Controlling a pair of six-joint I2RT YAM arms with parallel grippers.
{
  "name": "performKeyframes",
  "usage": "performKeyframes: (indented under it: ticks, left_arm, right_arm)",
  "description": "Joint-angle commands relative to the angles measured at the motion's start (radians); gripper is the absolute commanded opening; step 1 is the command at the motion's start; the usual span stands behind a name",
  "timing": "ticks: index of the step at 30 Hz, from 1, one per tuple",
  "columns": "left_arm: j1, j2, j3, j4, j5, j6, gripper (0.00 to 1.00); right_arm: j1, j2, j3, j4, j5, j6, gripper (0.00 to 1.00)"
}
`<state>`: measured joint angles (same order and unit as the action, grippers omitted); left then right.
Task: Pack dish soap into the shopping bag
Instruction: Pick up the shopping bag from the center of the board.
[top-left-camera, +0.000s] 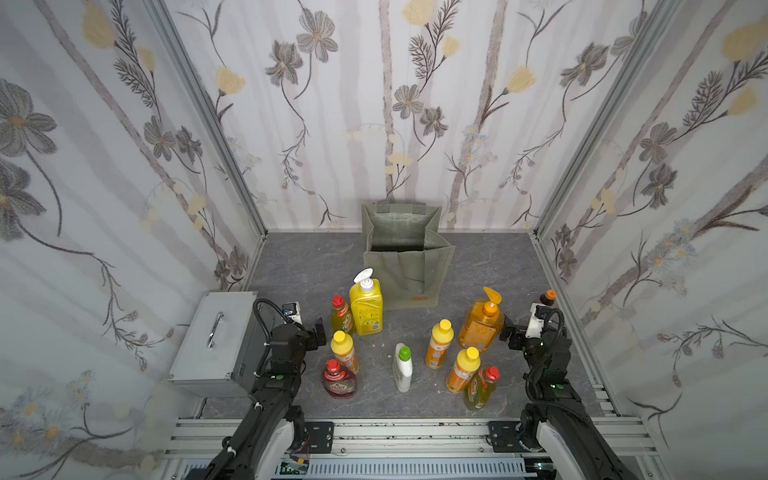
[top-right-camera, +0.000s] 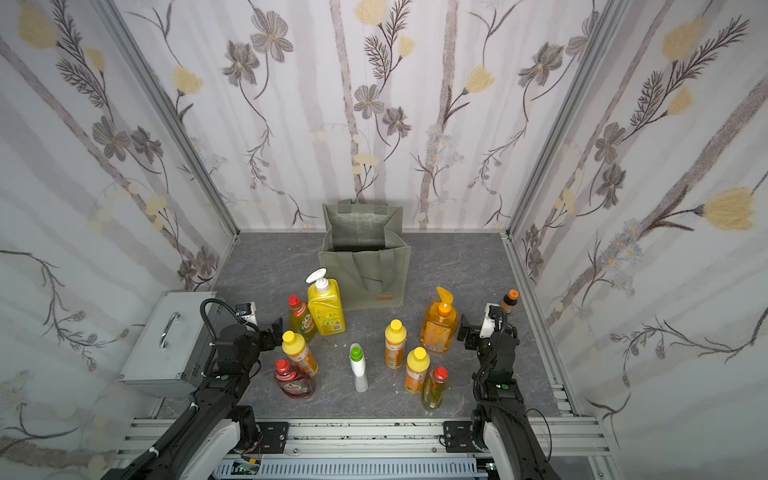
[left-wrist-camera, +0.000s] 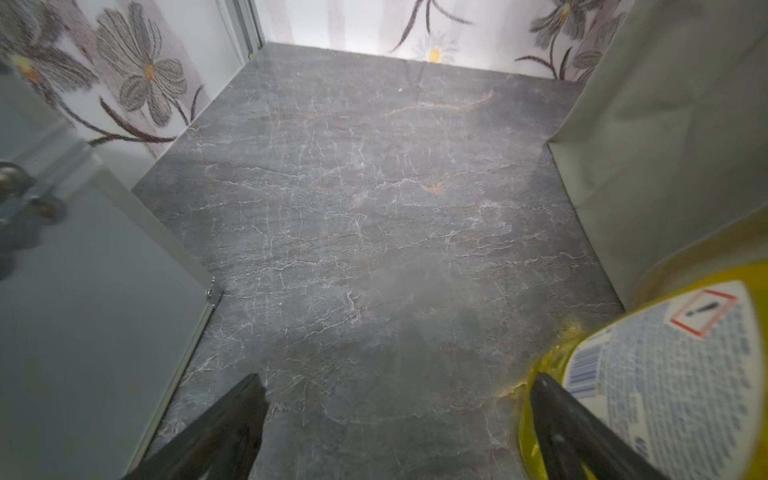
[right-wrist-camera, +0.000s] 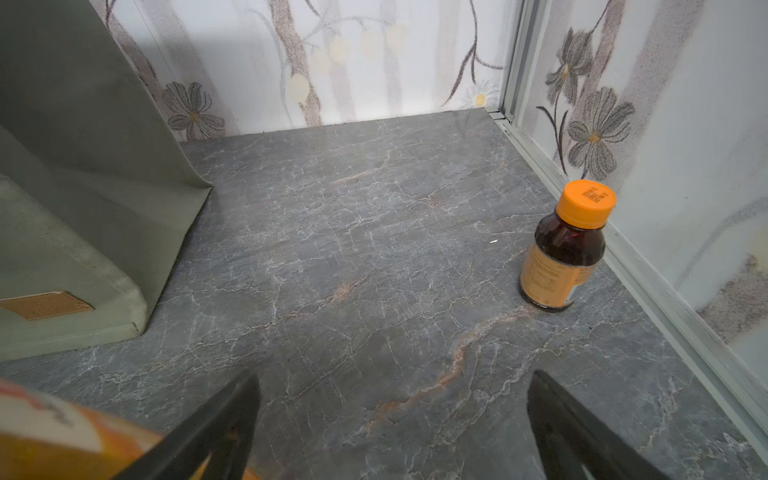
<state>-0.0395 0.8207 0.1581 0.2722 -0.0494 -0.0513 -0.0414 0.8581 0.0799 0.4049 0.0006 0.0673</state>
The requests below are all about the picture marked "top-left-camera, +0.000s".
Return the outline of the green fabric shopping bag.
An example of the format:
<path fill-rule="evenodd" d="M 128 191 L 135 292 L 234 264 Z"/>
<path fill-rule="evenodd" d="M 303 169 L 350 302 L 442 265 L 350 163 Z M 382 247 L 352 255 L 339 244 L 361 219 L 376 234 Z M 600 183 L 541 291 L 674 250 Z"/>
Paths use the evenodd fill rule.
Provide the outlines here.
<path fill-rule="evenodd" d="M 439 233 L 442 208 L 381 201 L 361 207 L 363 264 L 386 310 L 435 308 L 455 246 Z"/>

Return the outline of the large yellow pump soap bottle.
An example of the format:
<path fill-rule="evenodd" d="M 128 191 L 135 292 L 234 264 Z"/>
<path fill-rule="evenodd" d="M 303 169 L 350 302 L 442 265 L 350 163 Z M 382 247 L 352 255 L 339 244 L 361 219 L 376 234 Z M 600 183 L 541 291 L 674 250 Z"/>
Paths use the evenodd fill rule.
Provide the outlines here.
<path fill-rule="evenodd" d="M 361 271 L 349 291 L 350 307 L 360 336 L 383 330 L 383 295 L 380 282 L 373 278 L 373 273 L 372 268 Z"/>

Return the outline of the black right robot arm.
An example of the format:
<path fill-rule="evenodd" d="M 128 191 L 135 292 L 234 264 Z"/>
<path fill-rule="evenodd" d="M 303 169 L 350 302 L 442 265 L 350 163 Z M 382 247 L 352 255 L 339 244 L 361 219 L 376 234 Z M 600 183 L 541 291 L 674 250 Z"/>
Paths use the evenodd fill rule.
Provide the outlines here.
<path fill-rule="evenodd" d="M 520 351 L 528 403 L 520 415 L 517 439 L 528 451 L 544 451 L 562 479 L 634 479 L 588 415 L 567 379 L 572 340 L 563 312 L 531 306 L 526 325 L 506 322 L 500 339 Z"/>

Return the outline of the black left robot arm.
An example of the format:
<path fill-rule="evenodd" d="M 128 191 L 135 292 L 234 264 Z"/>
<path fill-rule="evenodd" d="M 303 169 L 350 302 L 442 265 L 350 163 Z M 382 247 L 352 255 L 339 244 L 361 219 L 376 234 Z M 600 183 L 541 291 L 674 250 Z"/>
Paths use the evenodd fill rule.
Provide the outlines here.
<path fill-rule="evenodd" d="M 322 322 L 309 329 L 280 306 L 258 298 L 252 314 L 265 334 L 256 379 L 248 392 L 250 411 L 207 466 L 189 471 L 189 479 L 269 479 L 284 452 L 306 442 L 303 410 L 293 402 L 299 392 L 305 356 L 327 344 Z"/>

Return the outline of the large orange pump soap bottle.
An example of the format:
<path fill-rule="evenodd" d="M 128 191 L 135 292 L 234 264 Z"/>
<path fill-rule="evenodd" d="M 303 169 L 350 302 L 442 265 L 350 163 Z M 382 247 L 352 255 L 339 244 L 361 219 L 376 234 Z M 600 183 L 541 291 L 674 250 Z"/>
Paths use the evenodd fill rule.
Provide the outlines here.
<path fill-rule="evenodd" d="M 500 310 L 502 296 L 490 287 L 484 287 L 486 299 L 473 303 L 462 325 L 458 342 L 463 348 L 476 348 L 485 353 L 504 326 Z"/>

